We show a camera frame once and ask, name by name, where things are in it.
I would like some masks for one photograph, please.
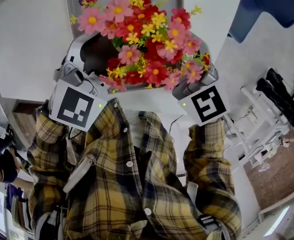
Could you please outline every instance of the flower bouquet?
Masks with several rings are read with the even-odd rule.
[[[173,9],[171,18],[160,10],[166,0],[112,0],[106,7],[97,0],[82,0],[83,13],[78,30],[94,31],[107,37],[118,50],[118,57],[108,60],[108,68],[99,76],[113,91],[125,91],[128,85],[147,88],[163,86],[173,90],[181,79],[189,84],[199,81],[210,68],[210,56],[201,54],[202,41],[190,32],[192,15],[201,13]]]

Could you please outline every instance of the shirt sleeve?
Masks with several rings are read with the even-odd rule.
[[[43,214],[52,212],[65,200],[63,187],[70,174],[66,167],[66,133],[63,124],[42,113],[37,116],[36,136],[28,150],[30,174],[35,184],[29,197],[33,230]]]
[[[191,141],[184,153],[187,182],[198,184],[197,208],[224,223],[232,240],[241,233],[240,208],[234,195],[231,165],[223,158],[222,121],[189,129]]]

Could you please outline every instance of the pink flower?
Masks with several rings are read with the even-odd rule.
[[[169,76],[161,82],[163,85],[166,85],[164,86],[164,89],[172,91],[179,84],[180,77],[181,74],[178,70],[176,72],[170,73]]]
[[[106,20],[106,15],[100,13],[98,8],[85,8],[83,14],[78,18],[79,31],[85,30],[85,33],[91,35],[93,31],[101,31]]]
[[[189,60],[185,63],[183,69],[185,75],[187,76],[187,83],[192,84],[202,78],[203,67],[198,66],[196,62]]]
[[[193,55],[196,51],[199,50],[199,46],[202,43],[202,40],[198,38],[191,38],[191,33],[187,35],[187,40],[184,44],[183,53]]]
[[[99,78],[106,85],[111,86],[114,89],[118,89],[118,90],[121,90],[123,92],[127,90],[127,88],[125,87],[125,85],[124,85],[121,78],[113,79],[113,78],[106,77],[104,75],[100,75]]]
[[[104,23],[104,28],[101,31],[102,36],[108,35],[108,39],[113,39],[115,37],[117,31],[117,24],[115,24],[113,21],[106,20]]]
[[[139,61],[141,52],[137,50],[137,46],[122,46],[121,52],[119,52],[118,58],[122,64],[132,65]]]
[[[168,62],[171,61],[177,54],[177,45],[174,44],[174,47],[169,47],[167,45],[158,45],[157,53],[160,57],[166,59]]]
[[[186,27],[178,19],[171,21],[168,26],[168,36],[175,40],[176,45],[183,45],[187,34]]]
[[[125,16],[130,17],[133,14],[133,10],[129,8],[129,0],[112,0],[107,4],[105,13],[107,20],[115,22],[123,22]]]

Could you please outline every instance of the wooden floor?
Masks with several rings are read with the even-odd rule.
[[[277,154],[266,160],[270,169],[259,172],[259,166],[244,167],[261,209],[282,200],[294,191],[294,143],[289,148],[279,147]]]

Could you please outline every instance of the plaid shirt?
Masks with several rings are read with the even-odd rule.
[[[65,239],[221,239],[221,230],[206,235],[197,221],[196,208],[176,176],[171,137],[158,116],[140,112],[139,118],[144,123],[139,153],[117,99],[108,102],[87,133],[73,139],[78,163],[89,157],[94,164],[67,197]],[[36,181],[29,202],[34,230],[43,214],[65,202],[63,187],[70,175],[64,165],[68,129],[40,114],[36,130],[29,149]],[[199,185],[195,205],[223,222],[235,240],[241,217],[230,163],[222,157],[221,120],[192,126],[190,137],[184,163],[187,180]]]

